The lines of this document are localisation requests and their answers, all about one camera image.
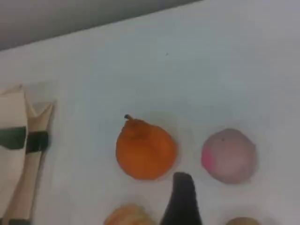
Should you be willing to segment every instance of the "gray wall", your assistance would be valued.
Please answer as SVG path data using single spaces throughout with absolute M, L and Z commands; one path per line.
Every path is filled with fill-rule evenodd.
M 0 0 L 0 50 L 194 0 Z

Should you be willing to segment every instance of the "white table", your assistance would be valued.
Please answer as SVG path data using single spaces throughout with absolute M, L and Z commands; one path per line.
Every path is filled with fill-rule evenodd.
M 254 216 L 299 222 L 300 2 L 205 0 L 0 52 L 0 85 L 28 85 L 57 100 L 36 225 L 102 224 L 127 201 L 157 220 L 172 173 L 195 179 L 205 225 Z M 173 170 L 156 182 L 126 176 L 115 141 L 126 113 L 165 127 L 180 143 Z M 259 169 L 241 186 L 200 165 L 205 139 L 225 127 L 257 144 Z

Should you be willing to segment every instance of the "black object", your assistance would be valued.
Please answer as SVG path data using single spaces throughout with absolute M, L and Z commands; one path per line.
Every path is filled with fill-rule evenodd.
M 8 225 L 30 225 L 31 222 L 27 219 L 11 219 Z
M 9 127 L 0 129 L 0 145 L 9 150 L 24 148 L 26 127 Z
M 202 225 L 196 190 L 191 175 L 176 172 L 173 175 L 173 190 L 161 225 Z
M 49 135 L 47 131 L 36 131 L 28 134 L 26 153 L 44 152 L 49 145 Z

